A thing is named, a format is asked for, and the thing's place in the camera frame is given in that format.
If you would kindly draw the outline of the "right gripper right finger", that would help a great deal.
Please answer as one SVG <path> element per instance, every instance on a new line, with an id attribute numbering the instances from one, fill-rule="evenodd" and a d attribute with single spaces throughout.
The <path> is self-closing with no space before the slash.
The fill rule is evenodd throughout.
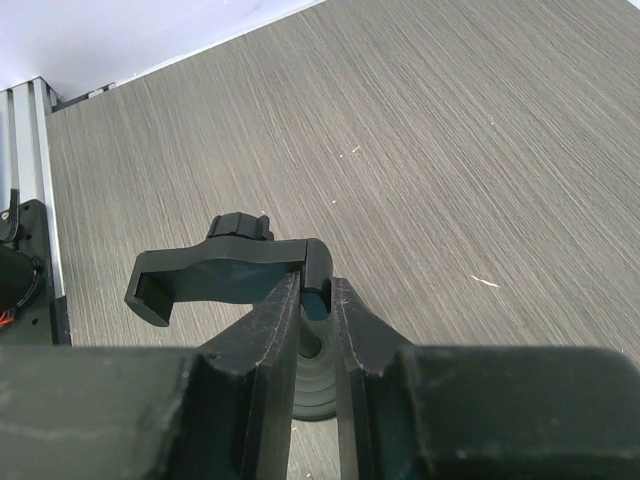
<path id="1" fill-rule="evenodd" d="M 420 346 L 332 283 L 345 479 L 635 479 L 639 371 L 594 347 Z"/>

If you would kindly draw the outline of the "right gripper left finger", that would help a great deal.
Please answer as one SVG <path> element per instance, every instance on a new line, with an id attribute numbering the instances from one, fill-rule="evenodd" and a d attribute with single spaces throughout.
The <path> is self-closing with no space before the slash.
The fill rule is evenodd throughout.
<path id="1" fill-rule="evenodd" d="M 191 348 L 5 346 L 5 479 L 283 479 L 299 278 Z"/>

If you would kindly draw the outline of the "black phone stand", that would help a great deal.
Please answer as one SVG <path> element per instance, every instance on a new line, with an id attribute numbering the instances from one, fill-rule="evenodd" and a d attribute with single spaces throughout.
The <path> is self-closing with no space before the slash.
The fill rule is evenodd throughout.
<path id="1" fill-rule="evenodd" d="M 300 276 L 303 314 L 293 416 L 306 422 L 327 420 L 336 414 L 333 260 L 321 240 L 277 240 L 267 216 L 220 215 L 197 245 L 139 254 L 125 302 L 147 323 L 166 327 L 177 303 L 258 306 L 290 273 Z"/>

